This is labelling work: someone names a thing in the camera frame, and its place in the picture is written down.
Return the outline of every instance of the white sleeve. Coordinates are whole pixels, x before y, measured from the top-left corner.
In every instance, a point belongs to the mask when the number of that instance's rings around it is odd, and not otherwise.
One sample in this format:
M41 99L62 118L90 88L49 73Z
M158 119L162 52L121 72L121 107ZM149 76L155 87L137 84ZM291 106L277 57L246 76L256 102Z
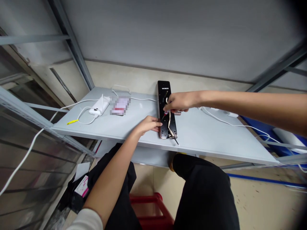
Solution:
M103 230L100 216L92 209L82 209L67 230Z

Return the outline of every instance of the charger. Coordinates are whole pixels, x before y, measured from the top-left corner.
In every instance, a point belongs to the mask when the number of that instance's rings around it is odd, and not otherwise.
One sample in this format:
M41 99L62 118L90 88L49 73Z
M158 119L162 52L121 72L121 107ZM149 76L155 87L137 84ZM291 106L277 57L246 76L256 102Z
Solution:
M98 101L93 105L93 107L89 110L89 113L92 115L101 116L106 108L110 104L110 97L101 96Z

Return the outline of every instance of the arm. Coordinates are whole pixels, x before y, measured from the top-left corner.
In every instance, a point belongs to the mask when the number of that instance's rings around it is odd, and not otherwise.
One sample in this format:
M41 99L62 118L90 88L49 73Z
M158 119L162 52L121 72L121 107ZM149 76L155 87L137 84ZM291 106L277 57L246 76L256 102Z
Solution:
M161 125L157 118L147 116L134 128L96 181L83 208L94 210L100 216L103 226L106 226L117 202L140 137L149 130L158 132Z
M212 107L307 136L307 95L223 91L173 93L165 110Z

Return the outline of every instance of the person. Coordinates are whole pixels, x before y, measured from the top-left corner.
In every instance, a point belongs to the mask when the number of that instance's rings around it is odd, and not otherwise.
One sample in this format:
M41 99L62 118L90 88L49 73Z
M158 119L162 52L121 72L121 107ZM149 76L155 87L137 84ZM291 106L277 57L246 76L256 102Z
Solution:
M173 93L165 111L213 107L307 136L307 95L195 91ZM141 229L129 192L136 176L130 162L142 135L158 132L161 123L147 116L102 161L103 171L71 229ZM239 229L230 180L216 165L186 154L176 154L171 169L185 180L174 229Z

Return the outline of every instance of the pixelated phone screen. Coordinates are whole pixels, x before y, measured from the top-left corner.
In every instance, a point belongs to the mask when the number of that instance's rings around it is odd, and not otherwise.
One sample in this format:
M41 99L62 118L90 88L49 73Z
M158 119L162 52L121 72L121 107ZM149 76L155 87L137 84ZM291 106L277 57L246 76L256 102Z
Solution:
M130 98L128 97L119 97L113 105L111 115L120 115L123 116L126 113L126 110L130 104Z

